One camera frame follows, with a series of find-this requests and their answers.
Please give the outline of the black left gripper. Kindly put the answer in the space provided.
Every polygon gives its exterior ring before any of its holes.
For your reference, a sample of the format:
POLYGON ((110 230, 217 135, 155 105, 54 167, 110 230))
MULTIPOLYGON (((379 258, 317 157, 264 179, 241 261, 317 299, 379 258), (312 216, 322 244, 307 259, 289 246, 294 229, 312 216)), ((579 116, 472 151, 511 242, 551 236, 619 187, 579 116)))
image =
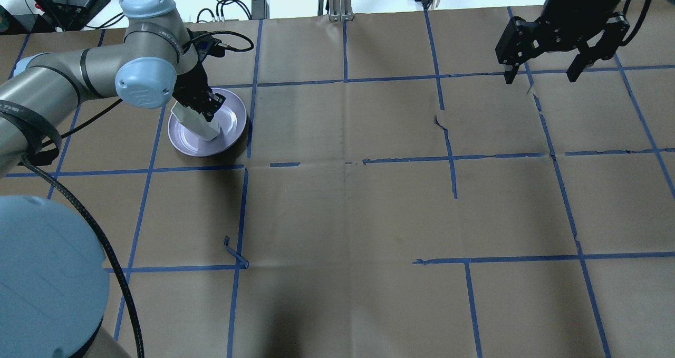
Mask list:
POLYGON ((193 41, 185 48, 180 60, 180 73, 173 90, 173 98, 184 106, 198 111, 206 122, 212 122, 215 113, 222 107, 226 97, 212 91, 203 60, 208 56, 221 57, 220 42, 213 37, 193 41))

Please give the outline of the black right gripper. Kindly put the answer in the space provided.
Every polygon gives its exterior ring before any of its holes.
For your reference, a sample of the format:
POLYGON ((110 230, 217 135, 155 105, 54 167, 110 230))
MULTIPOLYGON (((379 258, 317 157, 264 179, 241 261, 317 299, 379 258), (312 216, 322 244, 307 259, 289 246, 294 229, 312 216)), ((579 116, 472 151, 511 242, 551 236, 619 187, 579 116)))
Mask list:
POLYGON ((624 43, 630 24, 617 7, 621 0, 545 0, 538 19, 509 19, 496 45, 506 84, 513 84, 519 65, 543 53, 577 50, 566 75, 578 80, 595 60, 607 60, 624 43))

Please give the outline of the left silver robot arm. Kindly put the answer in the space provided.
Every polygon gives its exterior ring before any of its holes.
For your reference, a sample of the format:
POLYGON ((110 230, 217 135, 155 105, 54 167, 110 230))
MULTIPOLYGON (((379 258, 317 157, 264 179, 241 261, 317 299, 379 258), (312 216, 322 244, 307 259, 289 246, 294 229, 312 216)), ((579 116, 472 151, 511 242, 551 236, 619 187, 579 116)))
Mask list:
POLYGON ((108 303, 106 257, 145 356, 137 308, 108 236, 82 202, 44 171, 57 160, 57 127, 82 103, 116 97, 155 109, 176 100, 190 131, 214 132, 224 96, 203 61, 222 57, 218 32, 191 31, 174 0, 120 0, 129 20, 123 42, 20 60, 2 84, 2 176, 24 166, 70 202, 2 196, 2 356, 126 356, 102 326, 108 303))

